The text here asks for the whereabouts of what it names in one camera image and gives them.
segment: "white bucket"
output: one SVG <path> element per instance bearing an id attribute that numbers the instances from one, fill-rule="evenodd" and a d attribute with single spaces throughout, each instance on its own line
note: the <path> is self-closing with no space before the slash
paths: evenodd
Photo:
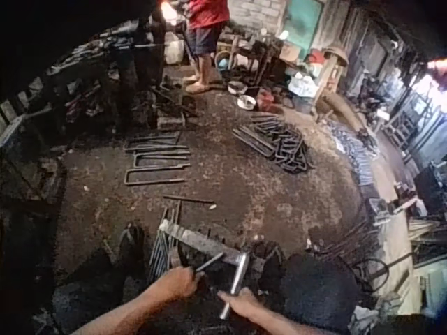
<path id="1" fill-rule="evenodd" d="M 177 35 L 168 31 L 165 35 L 165 60 L 167 64 L 178 64 L 183 60 L 184 43 Z"/>

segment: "white bowl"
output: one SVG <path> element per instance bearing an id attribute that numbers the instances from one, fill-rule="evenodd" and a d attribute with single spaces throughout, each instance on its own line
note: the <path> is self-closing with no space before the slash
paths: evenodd
<path id="1" fill-rule="evenodd" d="M 234 96 L 240 96 L 247 91 L 247 85 L 243 82 L 237 82 L 232 80 L 228 83 L 228 92 L 230 92 Z"/>
<path id="2" fill-rule="evenodd" d="M 243 110 L 253 110 L 256 106 L 256 100 L 252 96 L 240 96 L 237 100 L 237 105 Z"/>

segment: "hand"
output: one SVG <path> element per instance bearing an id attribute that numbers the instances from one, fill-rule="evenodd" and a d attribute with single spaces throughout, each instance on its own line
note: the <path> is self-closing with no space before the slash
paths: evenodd
<path id="1" fill-rule="evenodd" d="M 150 285 L 147 291 L 156 294 L 165 302 L 187 298 L 197 290 L 197 284 L 203 274 L 195 274 L 192 267 L 176 267 Z"/>
<path id="2" fill-rule="evenodd" d="M 222 291 L 218 291 L 217 295 L 243 318 L 251 319 L 259 309 L 264 308 L 249 288 L 242 288 L 238 296 Z"/>

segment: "man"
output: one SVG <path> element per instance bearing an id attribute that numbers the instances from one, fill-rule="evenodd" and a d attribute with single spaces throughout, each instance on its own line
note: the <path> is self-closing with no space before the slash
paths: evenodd
<path id="1" fill-rule="evenodd" d="M 193 295 L 203 274 L 196 274 L 192 268 L 177 267 L 166 272 L 135 299 L 119 306 L 124 278 L 138 269 L 143 243 L 144 232 L 137 225 L 128 225 L 123 231 L 118 259 L 113 267 L 104 270 L 99 262 L 96 265 L 90 262 L 89 273 L 98 272 L 95 277 L 80 281 L 78 274 L 76 282 L 64 285 L 55 292 L 54 314 L 64 332 L 73 332 L 88 322 L 73 334 L 145 334 L 140 332 L 142 326 L 162 318 L 161 310 L 169 303 Z M 281 314 L 264 307 L 248 288 L 242 289 L 238 296 L 225 292 L 218 292 L 218 296 L 223 302 L 229 303 L 236 314 L 274 335 L 333 334 L 328 329 L 336 332 L 346 330 L 357 301 L 352 276 L 310 257 L 297 255 L 289 258 L 287 263 L 284 273 L 280 271 L 281 285 L 274 281 L 275 276 L 272 275 L 277 258 L 266 260 L 265 271 L 261 276 L 263 290 L 269 290 L 270 294 L 281 287 L 285 297 L 280 303 L 284 306 Z M 223 306 L 223 302 L 218 303 L 218 309 Z M 198 318 L 204 318 L 209 306 L 199 304 L 199 307 L 201 312 Z M 167 311 L 171 316 L 168 320 L 171 324 L 173 320 L 183 324 L 186 319 L 193 318 L 190 304 L 185 319 L 181 316 L 173 318 L 170 308 Z M 157 318 L 151 318 L 159 312 Z M 218 313 L 212 313 L 216 325 L 221 322 Z"/>
<path id="2" fill-rule="evenodd" d="M 190 0 L 187 39 L 198 64 L 195 74 L 185 78 L 192 82 L 186 92 L 198 94 L 210 89 L 211 53 L 216 52 L 217 40 L 225 23 L 230 19 L 227 0 Z"/>
<path id="3" fill-rule="evenodd" d="M 200 276 L 191 268 L 171 269 L 152 284 L 139 297 L 79 328 L 73 335 L 137 334 L 146 320 L 167 303 L 191 296 Z M 238 296 L 219 292 L 218 296 L 243 318 L 262 327 L 272 335 L 324 335 L 332 334 L 314 327 L 300 325 L 264 307 L 248 289 Z"/>

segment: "bare foot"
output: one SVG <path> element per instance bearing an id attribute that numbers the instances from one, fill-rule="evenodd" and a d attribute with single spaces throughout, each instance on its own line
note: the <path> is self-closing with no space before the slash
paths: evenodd
<path id="1" fill-rule="evenodd" d="M 198 82 L 199 78 L 197 75 L 192 75 L 190 77 L 183 77 L 183 82 L 186 84 L 192 84 L 194 82 Z"/>
<path id="2" fill-rule="evenodd" d="M 195 82 L 186 87 L 186 92 L 189 94 L 199 94 L 210 90 L 209 85 L 201 84 L 200 82 Z"/>

